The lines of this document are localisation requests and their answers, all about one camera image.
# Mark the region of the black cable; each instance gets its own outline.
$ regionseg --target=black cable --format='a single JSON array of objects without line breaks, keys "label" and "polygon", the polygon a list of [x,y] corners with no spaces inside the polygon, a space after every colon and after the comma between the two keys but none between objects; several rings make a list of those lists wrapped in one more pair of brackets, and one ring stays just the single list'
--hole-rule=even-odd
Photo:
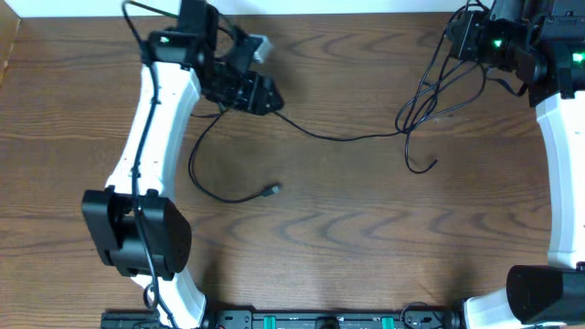
[{"label": "black cable", "polygon": [[[484,87],[485,87],[485,82],[487,80],[486,77],[486,72],[484,67],[480,64],[480,63],[476,63],[476,65],[474,67],[472,67],[471,69],[468,69],[467,71],[465,71],[463,74],[460,74],[459,76],[457,76],[456,78],[453,78],[452,80],[450,80],[449,82],[447,82],[445,84],[445,86],[441,87],[441,85],[443,84],[443,82],[445,82],[447,80],[447,78],[453,74],[453,72],[455,70],[457,70],[462,64],[463,62],[459,62],[453,69],[451,69],[450,71],[448,71],[446,74],[444,73],[446,68],[447,68],[447,64],[450,60],[450,57],[447,56],[445,58],[445,60],[443,61],[443,64],[441,66],[441,73],[439,75],[439,78],[437,80],[437,82],[430,84],[427,82],[427,78],[431,72],[431,69],[434,67],[434,64],[437,60],[437,57],[439,55],[439,52],[441,50],[442,44],[444,42],[446,33],[447,33],[447,28],[449,26],[449,24],[453,21],[453,19],[455,17],[457,17],[463,10],[469,10],[470,7],[473,6],[478,6],[481,7],[483,10],[485,10],[485,6],[481,3],[481,1],[476,1],[477,4],[470,4],[471,1],[468,1],[464,6],[462,6],[461,8],[459,8],[459,10],[457,10],[449,19],[449,22],[445,25],[445,28],[442,31],[442,35],[441,38],[439,39],[439,43],[437,44],[437,47],[435,48],[434,54],[431,58],[431,62],[429,64],[429,66],[427,67],[427,69],[425,70],[422,79],[420,80],[419,83],[419,87],[417,88],[417,91],[415,93],[415,96],[410,99],[410,101],[408,101],[405,106],[403,106],[400,110],[399,113],[396,116],[396,120],[394,121],[394,126],[396,128],[396,130],[399,133],[403,133],[406,135],[406,141],[404,143],[404,159],[405,159],[405,163],[406,166],[408,167],[408,169],[414,173],[414,174],[424,174],[427,173],[429,170],[431,170],[437,163],[438,163],[438,159],[434,159],[424,170],[415,170],[411,167],[410,165],[410,157],[409,157],[409,149],[410,149],[410,137],[412,135],[412,132],[414,132],[416,129],[419,128],[419,126],[421,124],[423,124],[424,122],[427,122],[429,120],[432,120],[433,118],[436,118],[439,115],[442,115],[444,113],[450,112],[450,111],[455,111],[457,109],[462,108],[465,105],[468,105],[469,103],[471,103],[472,101],[477,100],[477,98],[479,98],[479,96],[481,96],[481,94],[484,92]],[[441,94],[442,91],[444,91],[446,89],[446,87],[449,87],[450,85],[452,85],[455,81],[459,80],[460,78],[466,76],[467,74],[471,73],[471,71],[473,71],[475,68],[481,68],[482,72],[483,72],[483,82],[482,82],[482,88],[478,91],[478,93],[473,96],[470,100],[465,101],[461,104],[455,105],[449,109],[440,111],[438,113],[435,113],[435,110],[439,104],[439,96]],[[427,88],[426,90],[422,90],[423,86],[429,86],[429,88]],[[426,100],[424,101],[421,106],[417,109],[417,103],[419,101],[419,98],[426,94],[427,92],[432,91],[432,95]],[[402,117],[402,115],[405,113],[405,111],[407,110],[407,108],[409,107],[409,111],[408,114],[406,116],[406,119],[404,120],[404,122],[402,123],[402,126],[400,127],[400,119]]]},{"label": "black cable", "polygon": [[375,134],[370,134],[370,135],[364,135],[364,136],[359,136],[359,137],[348,137],[348,138],[323,136],[323,135],[320,135],[320,134],[317,134],[317,133],[311,133],[311,132],[307,131],[306,129],[304,129],[300,125],[292,122],[289,118],[285,117],[281,113],[275,112],[274,114],[278,115],[281,119],[285,120],[292,127],[298,129],[299,131],[301,131],[303,133],[306,133],[306,134],[308,134],[311,137],[318,138],[318,139],[323,139],[323,140],[326,140],[326,141],[333,141],[333,142],[354,142],[354,141],[359,141],[359,140],[366,139],[366,138],[391,137],[391,136],[396,136],[396,135],[400,134],[400,133],[375,133]]},{"label": "black cable", "polygon": [[[152,250],[150,249],[150,245],[148,243],[148,238],[146,237],[144,223],[143,223],[144,213],[142,212],[142,207],[140,206],[140,199],[138,197],[138,193],[139,193],[138,192],[138,189],[139,189],[138,177],[140,176],[140,169],[139,169],[140,160],[142,158],[144,145],[146,143],[146,138],[148,136],[148,131],[150,130],[150,126],[151,126],[153,118],[154,118],[154,111],[156,110],[156,105],[159,102],[159,100],[158,100],[158,94],[159,94],[158,77],[157,77],[156,70],[154,68],[154,63],[152,62],[152,58],[150,56],[148,47],[146,46],[145,42],[141,39],[140,34],[138,33],[138,30],[136,30],[136,27],[134,26],[132,20],[128,16],[128,12],[126,10],[127,5],[137,5],[139,7],[142,7],[144,9],[148,9],[148,10],[150,10],[151,8],[148,6],[142,5],[142,4],[137,4],[137,3],[130,1],[130,0],[126,0],[126,1],[122,2],[122,13],[123,13],[124,19],[126,20],[128,27],[132,31],[132,34],[134,35],[134,38],[136,39],[136,42],[138,43],[138,46],[141,50],[142,62],[149,69],[151,79],[153,81],[153,98],[151,99],[151,107],[150,107],[150,111],[148,112],[148,117],[146,118],[146,123],[144,124],[144,130],[143,130],[143,133],[140,137],[140,142],[138,143],[138,147],[136,149],[136,156],[134,157],[134,163],[133,163],[133,168],[132,168],[132,200],[133,200],[134,218],[135,218],[135,222],[136,222],[136,230],[138,231],[138,236],[139,236],[141,242],[143,243],[144,253],[146,254],[146,259],[148,262],[148,269],[150,271],[150,275],[152,278],[151,283],[148,284],[144,288],[143,299],[144,299],[144,305],[151,311],[155,310],[156,307],[160,304],[161,308],[166,313],[166,315],[169,319],[169,322],[172,324],[172,326],[174,328],[177,328],[176,323],[175,323],[175,319],[174,319],[172,313],[170,312],[168,307],[166,307],[166,304],[164,303],[164,301],[160,297],[160,292],[159,292],[159,288],[158,288],[158,279],[157,279],[156,270],[154,267],[153,253],[152,253]],[[149,302],[149,300],[148,300],[148,292],[150,292],[150,291],[153,292],[152,302]]]},{"label": "black cable", "polygon": [[223,202],[223,203],[227,203],[227,204],[240,204],[240,203],[244,203],[247,201],[251,201],[257,197],[267,197],[267,196],[272,196],[275,195],[277,193],[280,192],[280,188],[281,186],[279,184],[273,184],[270,186],[265,187],[264,189],[262,189],[260,192],[252,194],[250,196],[246,196],[240,199],[227,199],[225,197],[221,197],[221,196],[217,196],[214,193],[211,193],[209,190],[207,190],[206,188],[204,188],[201,183],[199,183],[199,180],[197,179],[197,175],[195,172],[195,159],[197,156],[197,151],[199,151],[199,146],[201,145],[201,142],[203,142],[203,139],[205,138],[205,136],[207,135],[207,133],[209,133],[209,131],[211,130],[211,128],[213,128],[213,126],[218,123],[219,119],[221,119],[221,117],[223,117],[224,114],[226,114],[228,112],[228,110],[225,109],[225,107],[223,106],[223,104],[219,104],[220,107],[220,111],[221,113],[219,114],[219,116],[217,118],[215,118],[215,120],[206,128],[206,130],[204,132],[201,133],[201,135],[199,135],[199,138],[197,139],[197,142],[195,143],[195,146],[193,146],[193,150],[191,150],[191,155],[189,155],[189,162],[187,164],[187,170],[189,171],[189,177],[191,177],[191,181],[193,182],[193,184],[203,193],[205,193],[208,196],[211,196],[212,198],[216,199],[219,202]]},{"label": "black cable", "polygon": [[[490,67],[490,68],[488,68],[488,70],[487,70],[487,72],[486,72],[486,75],[487,75],[487,74],[489,74],[489,72],[490,72],[492,69],[495,69],[495,67]],[[504,80],[504,79],[499,79],[499,78],[489,78],[489,77],[488,77],[488,78],[487,78],[487,80],[488,80],[488,81],[495,82],[495,83],[497,83],[497,84],[501,85],[502,87],[504,87],[504,89],[505,89],[507,92],[509,92],[509,93],[510,93],[512,96],[515,96],[515,97],[522,97],[522,96],[524,96],[524,95],[527,93],[527,91],[528,91],[528,85],[527,85],[527,84],[525,84],[525,83],[523,83],[523,84],[522,84],[522,86],[520,87],[520,89],[519,89],[518,91],[514,91],[514,89],[512,89],[512,87],[510,86],[510,84],[508,84],[508,82],[507,82],[506,80]]]}]

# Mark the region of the cable connector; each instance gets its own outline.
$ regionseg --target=cable connector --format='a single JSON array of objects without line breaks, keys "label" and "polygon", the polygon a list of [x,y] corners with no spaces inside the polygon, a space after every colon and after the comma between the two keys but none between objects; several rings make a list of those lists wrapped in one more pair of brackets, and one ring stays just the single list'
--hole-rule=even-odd
[{"label": "cable connector", "polygon": [[264,197],[268,197],[268,196],[273,196],[275,194],[278,194],[280,191],[281,191],[281,185],[275,184],[273,186],[268,186],[268,187],[264,188],[262,190],[261,194]]}]

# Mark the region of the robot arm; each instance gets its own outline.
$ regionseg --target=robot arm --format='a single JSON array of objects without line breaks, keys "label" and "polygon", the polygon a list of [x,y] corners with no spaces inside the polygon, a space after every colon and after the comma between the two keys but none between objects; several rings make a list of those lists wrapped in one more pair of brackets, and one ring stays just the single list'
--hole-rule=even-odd
[{"label": "robot arm", "polygon": [[449,27],[451,56],[515,71],[547,147],[548,265],[515,266],[506,287],[463,304],[469,329],[585,322],[585,8],[582,1],[500,0]]},{"label": "robot arm", "polygon": [[[177,27],[151,33],[146,43],[153,69],[144,65],[142,89],[133,126],[120,162],[108,178],[105,191],[86,191],[82,212],[104,264],[115,266],[146,288],[152,282],[143,241],[132,209],[132,172],[139,142],[151,111],[153,77],[158,84],[157,104],[147,131],[137,195],[145,235],[153,254],[160,298],[180,328],[196,328],[206,298],[194,284],[186,262],[191,227],[175,208],[176,161],[191,113],[201,96],[240,111],[263,115],[282,108],[283,101],[270,78],[251,71],[271,50],[265,36],[248,35],[231,26],[232,50],[215,58],[221,14],[205,1],[185,0]],[[171,325],[161,303],[160,322]]]}]

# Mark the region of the white wall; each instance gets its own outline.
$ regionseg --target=white wall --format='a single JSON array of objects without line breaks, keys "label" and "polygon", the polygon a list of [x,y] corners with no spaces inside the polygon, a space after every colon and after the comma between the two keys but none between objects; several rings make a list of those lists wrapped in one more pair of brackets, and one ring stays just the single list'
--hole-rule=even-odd
[{"label": "white wall", "polygon": [[[119,16],[121,0],[6,0],[21,17]],[[140,0],[176,13],[180,0]],[[348,14],[451,12],[465,0],[209,0],[219,11],[237,14]],[[491,5],[493,0],[485,0]],[[134,15],[151,15],[137,9]]]}]

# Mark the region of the wood grain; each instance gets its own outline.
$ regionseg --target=wood grain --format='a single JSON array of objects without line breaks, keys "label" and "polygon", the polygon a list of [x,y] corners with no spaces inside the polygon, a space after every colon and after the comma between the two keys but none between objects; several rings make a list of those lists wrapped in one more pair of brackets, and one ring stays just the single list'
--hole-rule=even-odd
[{"label": "wood grain", "polygon": [[[446,15],[241,16],[275,50],[283,113],[316,133],[390,133],[414,93]],[[141,18],[143,33],[172,25]],[[141,307],[140,289],[101,264],[80,215],[121,154],[140,88],[121,19],[28,19],[0,90],[0,327],[96,327],[105,309]],[[441,105],[479,88],[478,75]],[[201,101],[197,112],[214,111]],[[188,179],[209,124],[189,124],[177,206],[193,229],[188,267],[212,300],[258,309],[398,309],[446,304],[505,284],[515,264],[544,264],[548,172],[535,113],[497,85],[413,135],[312,139],[278,117],[233,113],[201,146],[197,172],[222,196],[272,182],[278,196],[223,205]]]}]

